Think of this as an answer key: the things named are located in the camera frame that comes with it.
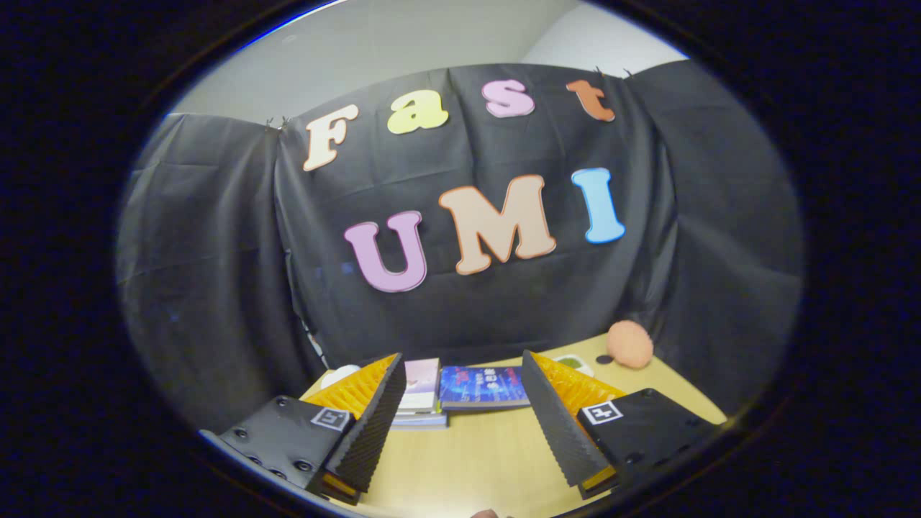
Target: purple letter u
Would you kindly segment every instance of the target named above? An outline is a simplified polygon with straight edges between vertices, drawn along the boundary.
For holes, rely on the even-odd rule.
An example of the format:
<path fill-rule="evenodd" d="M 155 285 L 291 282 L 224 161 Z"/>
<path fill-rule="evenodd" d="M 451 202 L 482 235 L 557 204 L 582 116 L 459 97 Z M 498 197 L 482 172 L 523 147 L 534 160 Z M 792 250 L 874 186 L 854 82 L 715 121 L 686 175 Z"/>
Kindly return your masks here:
<path fill-rule="evenodd" d="M 406 257 L 406 269 L 400 274 L 389 271 L 380 259 L 380 250 L 374 239 L 378 235 L 377 223 L 359 223 L 345 231 L 345 240 L 352 243 L 358 267 L 368 284 L 389 293 L 409 291 L 422 284 L 426 278 L 426 255 L 419 240 L 420 221 L 422 215 L 415 210 L 394 214 L 387 220 L 387 226 L 400 236 Z"/>

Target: blue letter i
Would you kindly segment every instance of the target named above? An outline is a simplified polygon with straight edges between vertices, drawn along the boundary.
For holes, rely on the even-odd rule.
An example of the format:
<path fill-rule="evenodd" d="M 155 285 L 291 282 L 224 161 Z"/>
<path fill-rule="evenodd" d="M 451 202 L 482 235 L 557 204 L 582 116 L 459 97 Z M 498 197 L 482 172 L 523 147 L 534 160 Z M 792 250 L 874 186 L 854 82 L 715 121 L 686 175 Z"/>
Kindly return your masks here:
<path fill-rule="evenodd" d="M 614 214 L 614 202 L 611 200 L 611 191 L 608 190 L 611 172 L 601 167 L 580 169 L 573 173 L 572 178 L 573 183 L 582 189 L 585 205 L 589 208 L 591 226 L 585 233 L 585 239 L 602 243 L 623 236 L 626 228 Z"/>

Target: black cloth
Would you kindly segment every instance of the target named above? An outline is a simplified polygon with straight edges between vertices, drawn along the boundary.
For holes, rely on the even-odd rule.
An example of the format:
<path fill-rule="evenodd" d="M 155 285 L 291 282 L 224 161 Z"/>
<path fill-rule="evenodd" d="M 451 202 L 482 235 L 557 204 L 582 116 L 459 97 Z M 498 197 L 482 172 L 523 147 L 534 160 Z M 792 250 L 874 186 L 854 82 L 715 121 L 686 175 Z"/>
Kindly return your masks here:
<path fill-rule="evenodd" d="M 514 78 L 535 103 L 496 118 L 486 82 Z M 616 118 L 592 119 L 565 85 L 587 80 Z M 391 102 L 440 93 L 448 120 L 395 135 Z M 348 104 L 336 160 L 315 171 L 306 125 Z M 625 235 L 585 239 L 570 180 L 607 168 Z M 509 182 L 544 179 L 556 249 L 455 271 L 460 247 L 438 197 L 472 185 L 501 209 Z M 387 293 L 361 275 L 345 229 L 373 221 L 384 265 L 405 267 L 391 215 L 422 214 L 427 277 Z M 472 363 L 544 350 L 640 322 L 656 354 L 732 414 L 771 379 L 801 283 L 788 171 L 758 124 L 691 62 L 627 79 L 542 65 L 477 65 L 385 81 L 323 103 L 278 132 L 170 115 L 141 154 L 119 237 L 133 340 L 195 426 L 221 430 L 272 394 L 299 394 L 323 369 L 393 351 Z"/>

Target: white wall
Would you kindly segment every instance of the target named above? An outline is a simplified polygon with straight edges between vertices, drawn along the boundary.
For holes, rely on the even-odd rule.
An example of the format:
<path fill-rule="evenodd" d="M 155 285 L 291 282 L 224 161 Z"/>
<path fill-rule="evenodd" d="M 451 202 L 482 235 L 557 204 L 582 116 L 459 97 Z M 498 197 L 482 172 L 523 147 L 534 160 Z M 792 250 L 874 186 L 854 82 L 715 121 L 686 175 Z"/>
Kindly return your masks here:
<path fill-rule="evenodd" d="M 173 112 L 255 123 L 292 117 L 393 77 L 484 63 L 560 65 L 625 76 L 683 56 L 580 0 L 345 0 L 231 56 Z"/>
<path fill-rule="evenodd" d="M 256 123 L 393 77 L 516 63 L 577 0 L 346 0 L 232 56 L 172 110 Z"/>
<path fill-rule="evenodd" d="M 591 4 L 557 20 L 521 59 L 522 63 L 594 70 L 626 77 L 687 57 L 630 21 Z"/>

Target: foam letter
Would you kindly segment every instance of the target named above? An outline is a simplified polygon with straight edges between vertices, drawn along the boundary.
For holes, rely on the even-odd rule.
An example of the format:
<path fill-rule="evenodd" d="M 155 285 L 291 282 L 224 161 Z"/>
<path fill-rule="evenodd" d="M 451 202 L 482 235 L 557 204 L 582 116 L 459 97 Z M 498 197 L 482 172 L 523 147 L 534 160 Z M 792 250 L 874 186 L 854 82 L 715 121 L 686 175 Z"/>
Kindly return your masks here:
<path fill-rule="evenodd" d="M 458 187 L 445 192 L 438 204 L 454 217 L 458 232 L 460 261 L 457 272 L 463 276 L 482 272 L 492 261 L 480 248 L 480 239 L 501 262 L 508 260 L 519 235 L 515 255 L 531 259 L 556 248 L 543 215 L 543 178 L 536 174 L 519 176 L 508 184 L 506 202 L 499 214 L 476 187 Z"/>
<path fill-rule="evenodd" d="M 534 100 L 527 94 L 524 85 L 515 79 L 492 81 L 483 85 L 483 97 L 489 102 L 486 109 L 496 117 L 516 117 L 534 111 Z"/>
<path fill-rule="evenodd" d="M 434 90 L 417 90 L 401 95 L 393 102 L 391 110 L 396 113 L 387 121 L 387 129 L 397 135 L 419 128 L 437 128 L 448 119 L 448 112 L 441 109 L 441 96 Z"/>
<path fill-rule="evenodd" d="M 394 274 L 384 267 L 380 250 L 374 237 L 378 235 L 378 224 L 359 223 L 345 231 L 345 240 L 352 243 L 358 267 L 368 284 L 381 291 L 395 293 L 416 288 L 426 278 L 426 255 L 419 240 L 419 222 L 422 215 L 410 210 L 394 214 L 387 220 L 387 226 L 400 236 L 406 269 Z"/>
<path fill-rule="evenodd" d="M 591 115 L 593 118 L 598 119 L 599 121 L 604 121 L 609 123 L 614 120 L 614 112 L 608 108 L 601 106 L 601 101 L 598 99 L 604 99 L 604 92 L 598 88 L 592 87 L 588 81 L 585 79 L 579 79 L 579 81 L 573 81 L 566 85 L 566 89 L 571 92 L 576 92 L 578 95 L 579 102 L 582 103 L 582 108 L 585 110 L 585 113 Z"/>
<path fill-rule="evenodd" d="M 313 171 L 325 166 L 336 159 L 336 150 L 330 149 L 330 140 L 342 144 L 345 140 L 345 121 L 353 121 L 358 116 L 358 107 L 349 104 L 345 108 L 336 110 L 329 115 L 310 121 L 307 131 L 310 132 L 310 144 L 307 152 L 307 161 L 304 162 L 304 171 Z"/>
<path fill-rule="evenodd" d="M 614 213 L 614 202 L 608 189 L 610 179 L 611 172 L 601 167 L 580 169 L 573 173 L 573 183 L 582 189 L 585 205 L 589 208 L 591 224 L 589 231 L 585 233 L 588 242 L 614 241 L 626 232 L 626 228 L 617 220 Z"/>

